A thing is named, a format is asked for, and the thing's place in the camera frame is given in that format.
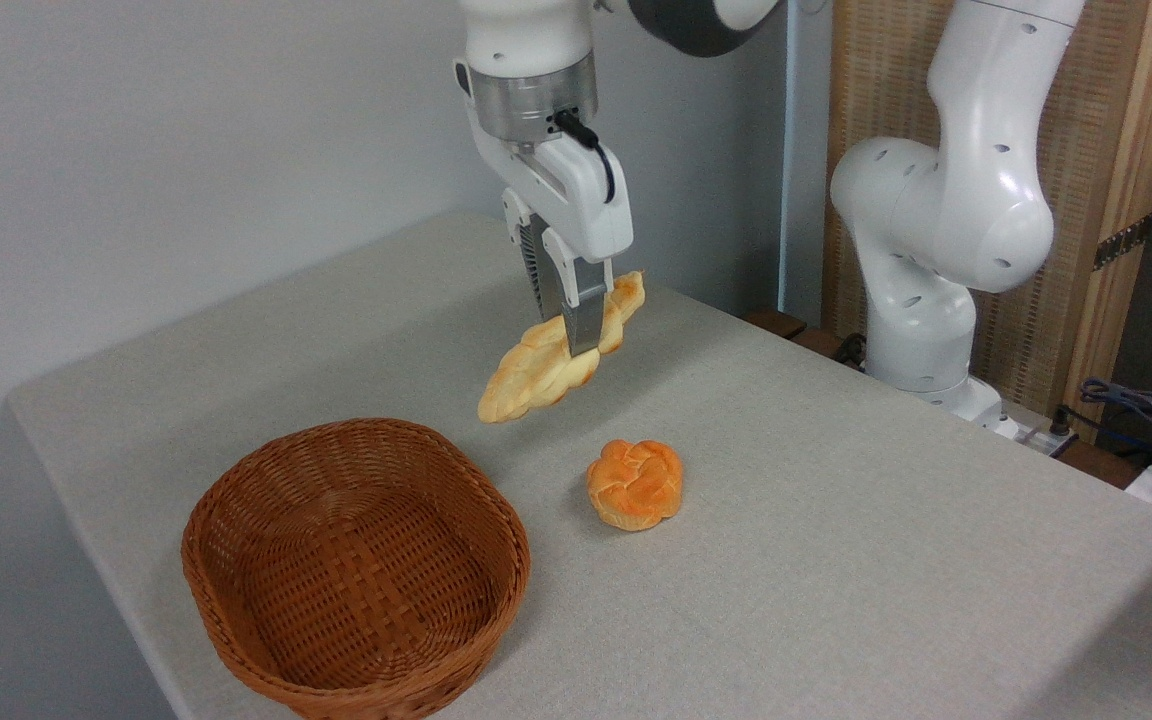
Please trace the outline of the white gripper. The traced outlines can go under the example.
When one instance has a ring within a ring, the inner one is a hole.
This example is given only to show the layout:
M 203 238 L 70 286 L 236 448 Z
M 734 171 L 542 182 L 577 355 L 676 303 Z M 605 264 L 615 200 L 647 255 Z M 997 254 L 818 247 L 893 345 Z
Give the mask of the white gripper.
M 577 357 L 602 340 L 605 296 L 614 286 L 608 259 L 631 247 L 634 223 L 617 156 L 604 143 L 582 143 L 596 136 L 577 111 L 559 109 L 556 128 L 526 151 L 488 135 L 471 111 L 477 150 L 508 187 L 509 241 L 524 260 L 540 318 L 558 316 Z

